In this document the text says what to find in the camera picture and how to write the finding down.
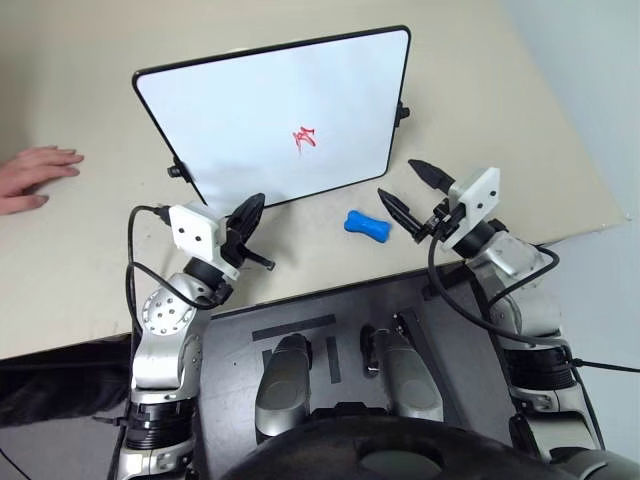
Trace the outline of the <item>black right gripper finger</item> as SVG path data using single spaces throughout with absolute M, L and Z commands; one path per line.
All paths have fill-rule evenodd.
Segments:
M 433 190 L 448 193 L 455 180 L 442 169 L 418 159 L 409 159 L 408 164 L 418 177 Z
M 421 243 L 426 236 L 423 223 L 410 213 L 409 207 L 399 198 L 381 188 L 377 189 L 377 193 L 389 215 L 410 234 L 416 244 Z

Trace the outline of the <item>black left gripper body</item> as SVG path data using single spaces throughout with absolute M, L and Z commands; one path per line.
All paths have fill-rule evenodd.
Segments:
M 231 215 L 226 221 L 225 234 L 225 241 L 221 246 L 222 258 L 239 268 L 245 260 L 245 244 L 251 236 L 251 226 L 242 216 Z

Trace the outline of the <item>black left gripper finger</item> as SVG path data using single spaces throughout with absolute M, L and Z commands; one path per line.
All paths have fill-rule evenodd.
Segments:
M 251 251 L 244 244 L 239 245 L 238 252 L 244 261 L 251 261 L 253 263 L 256 263 L 258 265 L 265 267 L 267 270 L 273 270 L 275 267 L 274 261 L 256 252 Z
M 247 198 L 229 216 L 229 230 L 241 239 L 249 239 L 258 227 L 265 205 L 265 194 L 256 193 Z

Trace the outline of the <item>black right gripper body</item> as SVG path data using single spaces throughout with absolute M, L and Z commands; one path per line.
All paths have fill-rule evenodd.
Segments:
M 423 241 L 437 232 L 448 238 L 458 228 L 462 219 L 463 205 L 451 207 L 449 200 L 444 199 L 434 207 L 432 216 L 418 230 L 417 240 Z

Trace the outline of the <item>person's bare hand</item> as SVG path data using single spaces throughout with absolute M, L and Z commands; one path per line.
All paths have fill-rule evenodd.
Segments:
M 41 186 L 77 176 L 84 156 L 75 149 L 56 145 L 34 147 L 19 152 L 1 165 L 1 215 L 36 210 L 49 197 L 38 192 Z

